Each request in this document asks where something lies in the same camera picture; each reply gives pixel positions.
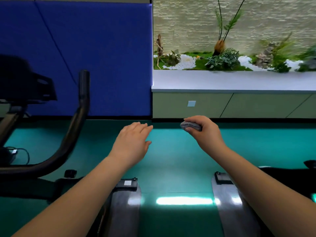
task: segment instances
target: person's left arm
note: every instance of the person's left arm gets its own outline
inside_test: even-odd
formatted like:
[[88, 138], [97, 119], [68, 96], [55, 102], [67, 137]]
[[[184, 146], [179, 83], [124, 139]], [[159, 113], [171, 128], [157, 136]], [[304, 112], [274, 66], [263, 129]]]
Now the person's left arm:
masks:
[[144, 158], [152, 128], [139, 122], [124, 127], [108, 157], [12, 237], [85, 237], [113, 188]]

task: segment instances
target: beige brick wall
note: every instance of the beige brick wall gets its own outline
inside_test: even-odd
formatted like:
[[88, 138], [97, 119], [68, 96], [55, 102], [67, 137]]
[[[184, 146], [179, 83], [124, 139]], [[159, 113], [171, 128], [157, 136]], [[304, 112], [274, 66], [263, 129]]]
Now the beige brick wall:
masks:
[[[242, 0], [220, 0], [227, 23]], [[166, 52], [212, 51], [218, 39], [217, 0], [153, 0], [154, 39]], [[226, 39], [228, 47], [250, 54], [259, 40], [279, 41], [293, 31], [293, 52], [316, 44], [316, 0], [246, 0], [244, 15]]]

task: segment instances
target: green floor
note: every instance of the green floor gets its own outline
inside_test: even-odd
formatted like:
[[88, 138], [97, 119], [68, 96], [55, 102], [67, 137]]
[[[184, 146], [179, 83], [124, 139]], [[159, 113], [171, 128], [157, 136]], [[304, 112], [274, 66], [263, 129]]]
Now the green floor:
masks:
[[[47, 159], [58, 148], [68, 121], [23, 124], [7, 146], [26, 148], [31, 164]], [[109, 153], [116, 135], [130, 121], [87, 121], [69, 160], [45, 176], [56, 180], [66, 169], [86, 175]], [[315, 124], [219, 124], [227, 145], [256, 166], [304, 168], [315, 159]], [[139, 235], [144, 237], [214, 236], [223, 232], [215, 204], [211, 178], [223, 169], [208, 157], [179, 124], [154, 124], [152, 145], [145, 159], [126, 173], [137, 177], [143, 193]], [[23, 164], [20, 153], [14, 164]], [[157, 204], [161, 197], [200, 197], [205, 205]], [[46, 201], [0, 197], [0, 232], [9, 237], [41, 210]]]

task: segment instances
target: exercise machine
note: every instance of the exercise machine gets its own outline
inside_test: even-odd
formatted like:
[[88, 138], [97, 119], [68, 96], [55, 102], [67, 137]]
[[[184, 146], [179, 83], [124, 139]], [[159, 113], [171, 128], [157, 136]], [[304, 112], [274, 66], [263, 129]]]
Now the exercise machine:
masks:
[[[0, 103], [10, 104], [0, 122], [0, 196], [42, 199], [54, 202], [82, 178], [76, 170], [66, 170], [55, 182], [41, 179], [69, 158], [90, 108], [90, 73], [79, 73], [79, 107], [58, 150], [38, 164], [12, 165], [16, 149], [4, 147], [10, 135], [27, 113], [29, 104], [57, 100], [53, 80], [31, 71], [28, 63], [16, 56], [0, 55]], [[137, 178], [121, 179], [105, 201], [87, 237], [136, 237], [141, 189]]]
[[[316, 160], [308, 160], [304, 164], [307, 167], [305, 169], [273, 167], [259, 167], [259, 169], [292, 190], [314, 200]], [[212, 188], [225, 237], [274, 237], [227, 173], [216, 172], [212, 178]]]

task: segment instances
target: forearm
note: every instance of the forearm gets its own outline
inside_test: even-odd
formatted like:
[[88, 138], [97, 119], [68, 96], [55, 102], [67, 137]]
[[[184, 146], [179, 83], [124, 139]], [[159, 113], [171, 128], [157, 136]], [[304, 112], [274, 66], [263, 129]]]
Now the forearm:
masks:
[[115, 159], [105, 158], [13, 237], [85, 237], [105, 200], [126, 170]]
[[316, 236], [316, 204], [227, 147], [210, 153], [275, 236]]

